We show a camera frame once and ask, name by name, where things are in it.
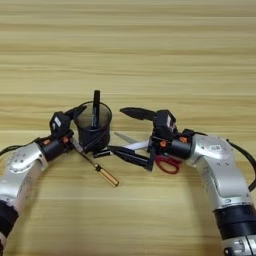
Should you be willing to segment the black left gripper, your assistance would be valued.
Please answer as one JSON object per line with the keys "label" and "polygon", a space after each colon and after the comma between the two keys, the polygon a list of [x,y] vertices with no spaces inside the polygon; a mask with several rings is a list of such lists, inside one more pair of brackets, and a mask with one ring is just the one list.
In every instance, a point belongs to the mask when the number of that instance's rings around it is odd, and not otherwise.
{"label": "black left gripper", "polygon": [[[65,115],[73,120],[85,109],[86,106],[77,106],[66,111]],[[80,134],[78,139],[75,139],[72,131],[69,131],[60,138],[50,135],[36,139],[36,143],[39,145],[48,162],[53,161],[64,153],[68,153],[73,149],[73,146],[79,153],[99,152],[108,145],[109,141],[110,135],[108,133],[85,133]]]}

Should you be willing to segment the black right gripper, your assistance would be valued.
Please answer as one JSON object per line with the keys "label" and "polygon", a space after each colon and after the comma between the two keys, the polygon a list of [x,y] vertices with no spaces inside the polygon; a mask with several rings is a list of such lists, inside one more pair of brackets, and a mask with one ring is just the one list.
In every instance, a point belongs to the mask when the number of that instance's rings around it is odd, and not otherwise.
{"label": "black right gripper", "polygon": [[[125,107],[121,109],[121,112],[138,120],[149,121],[152,121],[156,115],[154,111],[137,107]],[[155,136],[151,138],[151,142],[157,155],[170,155],[182,160],[186,160],[190,157],[192,148],[192,144],[190,142],[184,143],[179,139],[167,140]],[[109,146],[108,149],[114,155],[126,162],[141,166],[148,171],[153,169],[154,160],[152,157],[139,155],[134,150],[121,146]]]}

